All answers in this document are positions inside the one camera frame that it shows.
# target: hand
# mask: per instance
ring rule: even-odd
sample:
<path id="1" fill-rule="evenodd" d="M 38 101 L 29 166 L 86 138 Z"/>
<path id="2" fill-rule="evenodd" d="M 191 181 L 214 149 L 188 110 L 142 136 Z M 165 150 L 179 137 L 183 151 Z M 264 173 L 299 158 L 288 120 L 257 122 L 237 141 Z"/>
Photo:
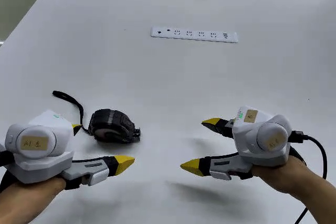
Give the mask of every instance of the hand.
<path id="1" fill-rule="evenodd" d="M 301 160 L 293 156 L 288 157 L 284 166 L 272 168 L 253 166 L 252 174 L 260 177 L 275 190 L 296 198 L 305 193 L 302 191 L 305 181 L 311 176 L 316 176 Z"/>
<path id="2" fill-rule="evenodd" d="M 0 194 L 0 224 L 26 224 L 36 218 L 66 186 L 62 178 L 24 185 L 15 183 Z"/>

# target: table surface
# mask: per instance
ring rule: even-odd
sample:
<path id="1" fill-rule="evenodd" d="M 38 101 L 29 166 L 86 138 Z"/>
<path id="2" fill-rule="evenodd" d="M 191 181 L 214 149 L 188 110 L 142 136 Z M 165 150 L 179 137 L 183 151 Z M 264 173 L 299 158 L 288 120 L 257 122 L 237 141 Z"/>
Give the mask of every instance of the table surface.
<path id="1" fill-rule="evenodd" d="M 1 134 L 46 109 L 78 123 L 76 107 L 51 95 L 60 90 L 83 104 L 85 125 L 97 109 L 118 109 L 142 139 L 99 144 L 81 131 L 69 143 L 75 158 L 135 163 L 62 192 L 33 223 L 294 223 L 303 205 L 260 179 L 195 177 L 179 165 L 234 152 L 200 123 L 250 105 L 320 140 L 336 184 L 335 13 L 336 0 L 37 0 L 0 48 Z M 240 42 L 152 38 L 152 26 L 236 31 Z M 295 148 L 321 174 L 319 150 Z"/>

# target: tape measure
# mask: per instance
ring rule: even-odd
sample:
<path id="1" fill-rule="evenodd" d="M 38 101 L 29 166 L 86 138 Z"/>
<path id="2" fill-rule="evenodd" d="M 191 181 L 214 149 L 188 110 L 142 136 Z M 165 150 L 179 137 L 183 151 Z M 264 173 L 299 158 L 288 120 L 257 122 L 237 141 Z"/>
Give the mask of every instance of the tape measure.
<path id="1" fill-rule="evenodd" d="M 76 105 L 80 113 L 80 127 L 97 141 L 108 143 L 134 143 L 140 141 L 140 129 L 136 129 L 129 117 L 118 110 L 97 110 L 90 120 L 88 129 L 83 126 L 83 106 L 73 97 L 60 91 L 54 96 Z"/>

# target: black cable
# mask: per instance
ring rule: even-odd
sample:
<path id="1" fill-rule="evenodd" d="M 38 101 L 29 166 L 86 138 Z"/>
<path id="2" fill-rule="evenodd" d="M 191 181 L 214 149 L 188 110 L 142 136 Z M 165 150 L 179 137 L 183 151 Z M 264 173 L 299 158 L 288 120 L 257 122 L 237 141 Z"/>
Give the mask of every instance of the black cable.
<path id="1" fill-rule="evenodd" d="M 321 154 L 322 154 L 322 159 L 323 159 L 323 175 L 322 175 L 322 178 L 326 179 L 327 178 L 327 171 L 328 171 L 328 160 L 327 160 L 327 154 L 325 153 L 326 151 L 324 150 L 322 144 L 311 136 L 303 135 L 303 139 L 312 141 L 320 149 Z M 306 207 L 303 210 L 303 212 L 300 214 L 299 218 L 296 220 L 295 224 L 299 224 L 300 221 L 303 219 L 303 217 L 306 215 L 307 212 L 308 212 L 308 208 Z"/>
<path id="2" fill-rule="evenodd" d="M 57 98 L 60 98 L 60 99 L 63 99 L 67 102 L 71 102 L 73 105 L 76 105 L 79 109 L 79 114 L 80 114 L 80 126 L 82 127 L 82 129 L 88 133 L 89 135 L 91 135 L 90 131 L 86 128 L 84 128 L 83 126 L 83 117 L 84 117 L 84 109 L 83 109 L 83 106 L 77 102 L 77 100 L 71 96 L 69 96 L 68 94 L 65 94 L 61 91 L 56 91 L 54 90 L 53 93 L 52 93 L 54 96 L 56 96 Z"/>

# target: white power strip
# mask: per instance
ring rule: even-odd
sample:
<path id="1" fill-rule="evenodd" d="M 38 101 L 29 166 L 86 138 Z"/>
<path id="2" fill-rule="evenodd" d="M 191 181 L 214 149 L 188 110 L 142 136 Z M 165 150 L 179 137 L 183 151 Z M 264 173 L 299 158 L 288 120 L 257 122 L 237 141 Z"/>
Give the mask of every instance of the white power strip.
<path id="1" fill-rule="evenodd" d="M 172 27 L 152 27 L 151 36 L 160 38 L 194 39 L 238 43 L 237 33 L 227 33 L 225 31 L 203 31 Z"/>

